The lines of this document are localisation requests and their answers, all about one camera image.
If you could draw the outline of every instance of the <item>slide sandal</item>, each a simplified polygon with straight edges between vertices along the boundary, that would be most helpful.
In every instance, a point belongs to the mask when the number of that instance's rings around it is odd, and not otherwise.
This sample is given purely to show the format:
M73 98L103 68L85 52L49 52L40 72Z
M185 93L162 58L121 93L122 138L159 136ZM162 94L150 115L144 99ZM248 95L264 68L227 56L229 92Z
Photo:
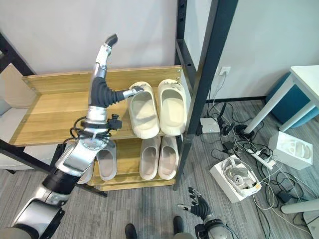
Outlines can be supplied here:
M93 175L93 169L94 169L94 161L91 163L91 165L87 168L85 173L82 175L80 180L78 181L78 184L85 184L88 181L91 180L92 175Z
M96 155L100 177L103 181L111 180L117 172L116 145L114 142L113 144L114 147L112 144L108 144Z
M160 136L143 139L141 147L140 176L145 180L153 179L159 166Z
M154 93L151 86L136 82L130 86L140 86L143 92L128 98L128 108L134 134L142 139L153 138L160 131L160 122L156 111Z
M172 179L178 166L178 149L174 136L165 135L161 140L161 150L159 156L159 176L162 179Z
M187 121L185 90L180 82L163 80L159 84L159 123L167 135L184 133Z

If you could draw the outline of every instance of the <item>shoe rack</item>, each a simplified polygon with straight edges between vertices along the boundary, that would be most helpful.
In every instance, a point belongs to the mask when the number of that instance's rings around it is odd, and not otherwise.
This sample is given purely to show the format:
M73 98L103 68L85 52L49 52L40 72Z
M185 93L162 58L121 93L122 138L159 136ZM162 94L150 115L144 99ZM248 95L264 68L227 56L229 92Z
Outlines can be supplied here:
M35 75L22 80L37 93L37 97L22 119L10 144L31 146L60 144L69 138L69 129L79 117L87 113L88 86L91 72ZM115 69L107 73L107 84L113 90L127 89L134 82L146 81L154 91L158 103L157 87L164 79L180 81L181 67L151 67ZM89 185L101 191L173 185L175 179L163 180L158 175L144 180L139 174L142 140L137 138L131 127L127 101L107 108L108 117L119 115L122 128L112 131L112 140L117 145L117 175L103 181L99 175L98 163Z

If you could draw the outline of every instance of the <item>white box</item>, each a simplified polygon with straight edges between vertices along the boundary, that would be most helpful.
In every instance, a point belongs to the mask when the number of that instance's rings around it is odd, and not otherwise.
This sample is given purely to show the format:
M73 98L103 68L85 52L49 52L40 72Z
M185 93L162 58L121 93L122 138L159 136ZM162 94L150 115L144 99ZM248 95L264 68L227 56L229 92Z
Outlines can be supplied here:
M223 172L221 171L221 165L223 161L220 163L215 164L209 172L215 178L216 182L220 186L220 188L224 191L226 196L229 198L231 203L237 203L245 199L246 197L241 196L239 193L236 192L234 187L227 181Z
M297 170L313 164L313 145L289 134L278 132L270 138L268 147L279 161Z

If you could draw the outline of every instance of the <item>power outlet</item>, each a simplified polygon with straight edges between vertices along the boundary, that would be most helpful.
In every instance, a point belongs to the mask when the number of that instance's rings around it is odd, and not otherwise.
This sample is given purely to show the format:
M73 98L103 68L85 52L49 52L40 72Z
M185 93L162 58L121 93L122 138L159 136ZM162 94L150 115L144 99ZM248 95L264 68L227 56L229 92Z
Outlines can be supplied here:
M219 75L222 76L224 74L228 75L230 72L230 66L222 66L219 72Z

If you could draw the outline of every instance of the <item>person's foot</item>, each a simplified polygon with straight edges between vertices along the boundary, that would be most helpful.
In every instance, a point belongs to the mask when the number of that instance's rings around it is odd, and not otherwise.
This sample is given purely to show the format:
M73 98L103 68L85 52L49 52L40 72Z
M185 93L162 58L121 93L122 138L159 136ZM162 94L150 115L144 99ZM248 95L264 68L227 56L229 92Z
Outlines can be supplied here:
M127 224L125 227L125 237L126 239L137 239L138 235L133 224Z
M183 223L183 219L180 216L174 217L173 225L174 225L174 235L176 235L177 233L184 232L184 223Z

